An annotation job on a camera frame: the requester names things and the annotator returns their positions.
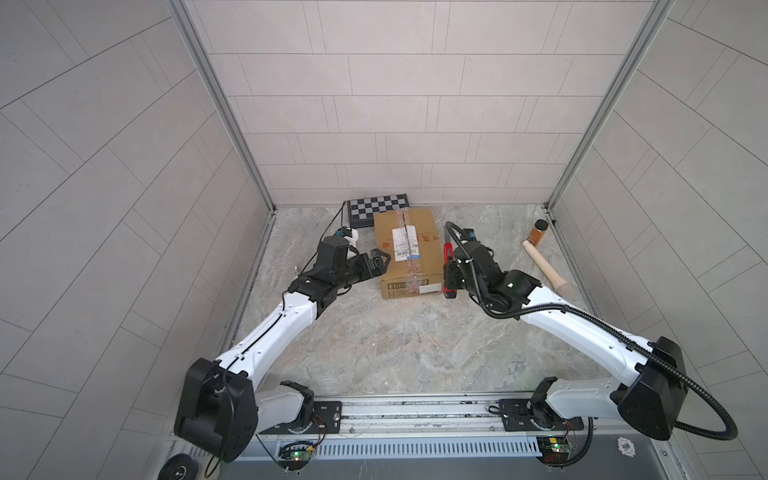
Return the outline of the red utility knife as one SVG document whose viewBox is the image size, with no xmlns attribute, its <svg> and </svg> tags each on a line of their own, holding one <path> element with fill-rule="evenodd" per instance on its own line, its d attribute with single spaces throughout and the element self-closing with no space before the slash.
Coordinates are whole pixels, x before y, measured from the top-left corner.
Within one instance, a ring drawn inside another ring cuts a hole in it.
<svg viewBox="0 0 768 480">
<path fill-rule="evenodd" d="M 447 240 L 443 245 L 443 260 L 442 292 L 445 298 L 455 299 L 457 291 L 452 289 L 454 278 L 452 273 L 453 244 L 451 240 Z"/>
</svg>

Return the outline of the brown cardboard express box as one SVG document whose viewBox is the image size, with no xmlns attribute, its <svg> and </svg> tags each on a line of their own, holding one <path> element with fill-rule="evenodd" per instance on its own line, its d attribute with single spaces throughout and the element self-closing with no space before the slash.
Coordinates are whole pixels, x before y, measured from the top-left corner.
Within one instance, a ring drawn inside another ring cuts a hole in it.
<svg viewBox="0 0 768 480">
<path fill-rule="evenodd" d="M 407 207 L 374 216 L 377 247 L 391 257 L 380 277 L 382 298 L 441 293 L 443 242 L 432 210 Z"/>
</svg>

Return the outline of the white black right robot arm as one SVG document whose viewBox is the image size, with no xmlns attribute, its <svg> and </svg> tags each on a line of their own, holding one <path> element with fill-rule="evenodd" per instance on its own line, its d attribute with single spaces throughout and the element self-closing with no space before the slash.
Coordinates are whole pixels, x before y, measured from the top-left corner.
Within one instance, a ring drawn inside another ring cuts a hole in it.
<svg viewBox="0 0 768 480">
<path fill-rule="evenodd" d="M 597 362 L 609 377 L 568 381 L 547 377 L 528 401 L 533 424 L 551 430 L 576 417 L 621 419 L 655 440 L 667 440 L 687 395 L 686 385 L 652 364 L 659 354 L 678 367 L 673 342 L 653 345 L 613 326 L 602 328 L 580 310 L 520 270 L 502 271 L 489 249 L 473 240 L 444 255 L 444 283 L 465 290 L 484 311 L 521 319 L 568 343 Z"/>
</svg>

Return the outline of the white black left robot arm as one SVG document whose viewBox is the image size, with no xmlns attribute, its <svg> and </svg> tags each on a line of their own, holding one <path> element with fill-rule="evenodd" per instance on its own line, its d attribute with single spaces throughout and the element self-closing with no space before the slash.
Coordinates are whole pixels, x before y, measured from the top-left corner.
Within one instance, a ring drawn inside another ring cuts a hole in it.
<svg viewBox="0 0 768 480">
<path fill-rule="evenodd" d="M 313 422 L 314 394 L 296 382 L 258 389 L 288 345 L 337 299 L 340 291 L 387 272 L 390 254 L 360 252 L 353 240 L 328 236 L 313 267 L 299 274 L 278 306 L 249 335 L 214 360 L 187 370 L 174 434 L 224 462 L 234 461 L 255 434 L 277 425 L 302 431 Z"/>
</svg>

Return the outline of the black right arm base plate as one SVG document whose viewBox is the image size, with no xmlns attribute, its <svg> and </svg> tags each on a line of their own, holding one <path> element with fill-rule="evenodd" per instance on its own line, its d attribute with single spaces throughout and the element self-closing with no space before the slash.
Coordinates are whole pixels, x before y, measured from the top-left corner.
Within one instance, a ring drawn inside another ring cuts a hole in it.
<svg viewBox="0 0 768 480">
<path fill-rule="evenodd" d="M 505 432 L 555 431 L 585 429 L 582 418 L 564 419 L 558 416 L 545 402 L 534 404 L 530 399 L 502 399 L 498 402 L 496 415 L 502 420 Z"/>
</svg>

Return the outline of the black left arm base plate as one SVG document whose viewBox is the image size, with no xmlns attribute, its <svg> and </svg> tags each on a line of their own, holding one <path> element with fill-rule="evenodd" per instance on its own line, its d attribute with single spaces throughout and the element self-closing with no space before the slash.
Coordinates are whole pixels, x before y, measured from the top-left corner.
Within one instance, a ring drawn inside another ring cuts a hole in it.
<svg viewBox="0 0 768 480">
<path fill-rule="evenodd" d="M 277 424 L 259 431 L 260 435 L 310 435 L 338 434 L 340 431 L 343 403 L 341 401 L 317 401 L 302 406 L 298 416 L 287 423 Z"/>
</svg>

